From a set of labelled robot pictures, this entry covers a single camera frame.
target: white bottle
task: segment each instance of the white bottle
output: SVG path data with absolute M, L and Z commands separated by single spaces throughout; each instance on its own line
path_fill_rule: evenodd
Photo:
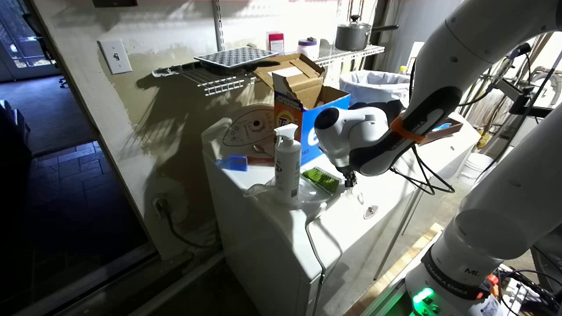
M 276 200 L 295 205 L 299 202 L 300 142 L 295 140 L 297 124 L 276 128 Z

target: wall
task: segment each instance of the wall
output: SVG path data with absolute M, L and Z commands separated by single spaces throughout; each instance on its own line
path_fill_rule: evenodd
M 376 68 L 397 72 L 406 65 L 415 42 L 425 42 L 429 35 L 444 21 L 444 17 L 459 7 L 462 0 L 397 0 L 390 2 L 392 16 L 387 16 L 385 24 L 399 24 L 395 31 L 381 33 L 385 45 L 383 59 L 378 59 Z
M 207 0 L 139 0 L 137 7 L 97 9 L 91 0 L 33 0 L 48 28 L 60 63 L 86 114 L 100 131 L 109 160 L 116 165 L 139 219 L 163 258 L 185 251 L 165 219 L 153 207 L 167 198 L 176 228 L 207 242 L 213 202 L 200 154 L 200 131 L 223 116 L 251 103 L 271 103 L 262 84 L 206 96 L 188 77 L 155 79 L 160 67 L 183 65 L 216 51 L 213 7 Z M 314 9 L 307 21 L 279 14 L 278 26 L 314 33 L 316 26 L 336 30 L 336 16 L 348 2 L 221 0 L 228 45 L 265 40 L 276 5 Z M 121 38 L 134 72 L 113 75 L 98 49 L 98 38 Z

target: cardboard box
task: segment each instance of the cardboard box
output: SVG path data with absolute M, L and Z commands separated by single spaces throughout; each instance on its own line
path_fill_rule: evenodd
M 274 89 L 274 126 L 295 123 L 302 146 L 300 163 L 322 154 L 314 133 L 316 116 L 329 109 L 348 109 L 351 96 L 341 89 L 323 86 L 325 70 L 304 54 L 276 58 L 279 65 L 264 67 L 257 75 Z

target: white robotic arm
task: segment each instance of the white robotic arm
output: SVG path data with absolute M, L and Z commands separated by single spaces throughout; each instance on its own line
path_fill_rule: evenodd
M 418 137 L 455 110 L 462 91 L 487 67 L 516 44 L 560 28 L 562 0 L 466 0 L 416 58 L 408 110 L 376 142 L 351 147 L 350 168 L 365 175 L 387 172 Z M 485 277 L 562 223 L 560 161 L 562 109 L 473 189 L 460 214 L 408 274 L 409 293 L 430 286 L 441 314 L 478 314 L 476 293 Z

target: robotic arm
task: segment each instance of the robotic arm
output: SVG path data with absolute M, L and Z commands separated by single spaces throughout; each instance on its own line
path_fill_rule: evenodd
M 416 58 L 408 110 L 376 140 L 350 142 L 348 168 L 365 175 L 387 172 L 406 149 L 455 110 L 462 91 L 487 67 L 516 44 L 560 28 L 562 0 L 462 2 Z M 353 126 L 339 135 L 357 137 Z M 320 146 L 329 128 L 316 126 Z M 557 109 L 471 191 L 460 214 L 406 275 L 408 291 L 413 295 L 430 286 L 437 293 L 434 304 L 441 314 L 481 314 L 476 293 L 485 277 L 502 260 L 523 254 L 562 223 L 560 161 L 562 109 Z

